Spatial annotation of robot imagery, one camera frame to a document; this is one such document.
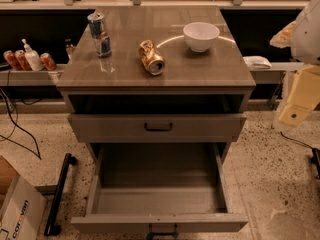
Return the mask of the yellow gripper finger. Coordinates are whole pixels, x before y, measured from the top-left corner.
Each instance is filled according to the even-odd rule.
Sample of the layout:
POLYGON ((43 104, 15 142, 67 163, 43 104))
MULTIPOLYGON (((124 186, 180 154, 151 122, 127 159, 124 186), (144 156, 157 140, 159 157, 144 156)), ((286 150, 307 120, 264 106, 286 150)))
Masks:
POLYGON ((297 127, 320 103, 320 66, 305 65, 293 76, 293 84, 279 122, 297 127))

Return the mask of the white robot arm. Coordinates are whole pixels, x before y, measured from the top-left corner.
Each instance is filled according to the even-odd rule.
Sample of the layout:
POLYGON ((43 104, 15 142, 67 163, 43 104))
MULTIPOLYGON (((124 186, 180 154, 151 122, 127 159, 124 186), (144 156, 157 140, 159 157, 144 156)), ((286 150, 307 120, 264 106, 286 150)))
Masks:
POLYGON ((310 2, 297 18, 270 40, 274 47, 289 47, 294 59, 304 66, 293 77, 293 84, 278 121, 296 127, 320 103, 320 0, 310 2))

